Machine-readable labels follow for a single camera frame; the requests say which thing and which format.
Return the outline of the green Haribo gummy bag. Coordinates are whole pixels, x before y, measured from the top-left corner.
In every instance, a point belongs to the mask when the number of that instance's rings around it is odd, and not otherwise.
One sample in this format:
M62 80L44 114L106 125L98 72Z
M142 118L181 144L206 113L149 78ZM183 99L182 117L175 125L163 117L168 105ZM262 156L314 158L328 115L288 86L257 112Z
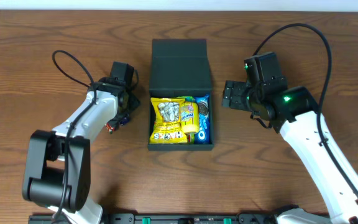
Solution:
M181 96L180 98L183 98L185 102L195 102L195 99L192 96ZM186 134L188 143L193 144L195 141L195 134Z

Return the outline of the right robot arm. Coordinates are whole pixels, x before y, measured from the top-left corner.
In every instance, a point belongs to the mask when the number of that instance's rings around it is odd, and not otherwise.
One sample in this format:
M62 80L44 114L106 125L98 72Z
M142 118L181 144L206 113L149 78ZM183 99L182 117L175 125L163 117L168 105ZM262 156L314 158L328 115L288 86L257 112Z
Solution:
M330 133L318 104L304 86L288 87L275 53L244 60L246 82L228 80L223 106L250 112L293 148L328 210L324 223L358 223L358 175Z

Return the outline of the blue Oreo cookie pack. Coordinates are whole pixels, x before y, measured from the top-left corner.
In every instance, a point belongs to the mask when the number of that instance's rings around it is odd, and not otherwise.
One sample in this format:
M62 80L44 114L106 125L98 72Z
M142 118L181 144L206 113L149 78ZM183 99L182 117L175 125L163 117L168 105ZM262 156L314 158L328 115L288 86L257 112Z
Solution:
M210 123L209 123L209 95L196 97L198 105L199 131L195 135L195 144L209 144Z

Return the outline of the yellow Hacks candy bag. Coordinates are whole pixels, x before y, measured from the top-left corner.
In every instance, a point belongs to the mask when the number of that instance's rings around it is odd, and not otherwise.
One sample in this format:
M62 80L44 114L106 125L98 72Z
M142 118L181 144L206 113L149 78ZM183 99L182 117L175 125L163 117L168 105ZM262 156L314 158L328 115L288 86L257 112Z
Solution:
M155 111L155 124L150 144L184 144L186 134L181 128L180 107L184 98L151 98Z

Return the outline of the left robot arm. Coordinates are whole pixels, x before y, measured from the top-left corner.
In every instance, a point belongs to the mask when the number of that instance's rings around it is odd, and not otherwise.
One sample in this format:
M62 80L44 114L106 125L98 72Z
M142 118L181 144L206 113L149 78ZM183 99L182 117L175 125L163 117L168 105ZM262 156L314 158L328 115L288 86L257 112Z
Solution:
M100 223L103 208L89 196L90 146L103 128L110 133L130 120L140 104L132 93L137 70L114 62L110 75L88 88L80 107L51 131L30 137L22 196L54 211L53 220Z

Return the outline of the green red snack bar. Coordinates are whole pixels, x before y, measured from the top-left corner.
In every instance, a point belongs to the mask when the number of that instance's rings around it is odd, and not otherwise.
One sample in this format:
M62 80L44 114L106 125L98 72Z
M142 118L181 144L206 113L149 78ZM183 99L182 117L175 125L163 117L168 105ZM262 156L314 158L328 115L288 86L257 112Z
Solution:
M116 124L111 125L110 123L106 123L105 127L106 127L106 129L109 131L110 134L112 134L113 132L115 132L116 129L117 129L117 125L116 125Z

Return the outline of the purple red candy bar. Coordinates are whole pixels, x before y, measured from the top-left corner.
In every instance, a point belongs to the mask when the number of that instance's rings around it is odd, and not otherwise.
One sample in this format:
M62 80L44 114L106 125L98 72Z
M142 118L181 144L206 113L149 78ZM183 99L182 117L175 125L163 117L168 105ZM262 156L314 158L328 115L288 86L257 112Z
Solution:
M125 126L129 121L131 120L129 114L126 114L125 116L123 116L120 121L119 121L119 124L121 126Z

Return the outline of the yellow Mentos gum bottle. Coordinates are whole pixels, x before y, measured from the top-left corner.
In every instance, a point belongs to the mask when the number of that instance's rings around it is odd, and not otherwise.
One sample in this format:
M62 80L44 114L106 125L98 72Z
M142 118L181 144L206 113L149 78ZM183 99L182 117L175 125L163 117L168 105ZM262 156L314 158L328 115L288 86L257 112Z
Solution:
M198 105L184 102L180 107L181 128L185 134L196 134L200 130Z

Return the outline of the dark green gift box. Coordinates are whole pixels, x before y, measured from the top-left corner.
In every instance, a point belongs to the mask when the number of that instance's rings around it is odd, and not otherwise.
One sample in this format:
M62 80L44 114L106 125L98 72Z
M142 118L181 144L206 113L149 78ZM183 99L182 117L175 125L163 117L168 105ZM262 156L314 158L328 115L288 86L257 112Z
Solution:
M213 80L205 39L154 39L149 95L154 98L209 96L208 143L148 144L149 151L210 151L213 149Z

